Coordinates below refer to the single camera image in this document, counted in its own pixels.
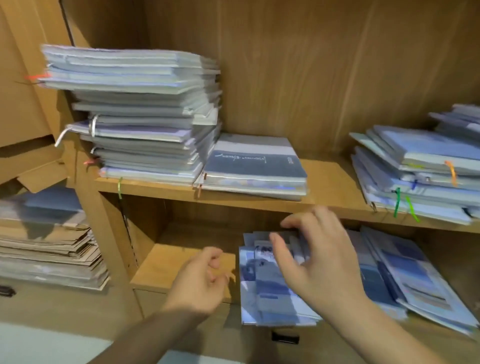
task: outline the wooden back panel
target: wooden back panel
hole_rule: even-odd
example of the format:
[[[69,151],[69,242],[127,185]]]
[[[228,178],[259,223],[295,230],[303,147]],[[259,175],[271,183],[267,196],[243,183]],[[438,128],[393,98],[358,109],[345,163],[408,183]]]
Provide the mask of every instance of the wooden back panel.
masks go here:
[[[480,98],[480,3],[457,0],[145,1],[151,48],[216,58],[225,131],[348,150],[349,132],[429,125]]]

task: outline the ribbon bookmark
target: ribbon bookmark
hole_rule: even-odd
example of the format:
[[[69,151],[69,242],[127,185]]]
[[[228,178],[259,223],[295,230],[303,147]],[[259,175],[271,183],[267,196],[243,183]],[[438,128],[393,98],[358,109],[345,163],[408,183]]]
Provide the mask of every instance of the ribbon bookmark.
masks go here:
[[[396,193],[396,205],[395,205],[395,211],[393,212],[393,217],[396,218],[396,215],[398,213],[398,207],[400,206],[400,187],[397,187],[395,190]]]
[[[121,200],[121,189],[120,189],[121,180],[123,180],[123,177],[120,177],[119,182],[117,183],[117,189],[118,189],[118,194],[119,194],[119,199],[120,200]]]
[[[458,187],[458,183],[456,182],[456,173],[455,173],[455,168],[453,167],[453,163],[450,162],[449,160],[446,160],[444,163],[450,168],[450,173],[452,174],[452,185],[454,187]]]
[[[413,216],[416,222],[420,222],[420,219],[415,215],[415,210],[413,209],[412,202],[410,201],[410,197],[405,196],[405,199],[407,200],[408,206],[410,207],[410,214]]]

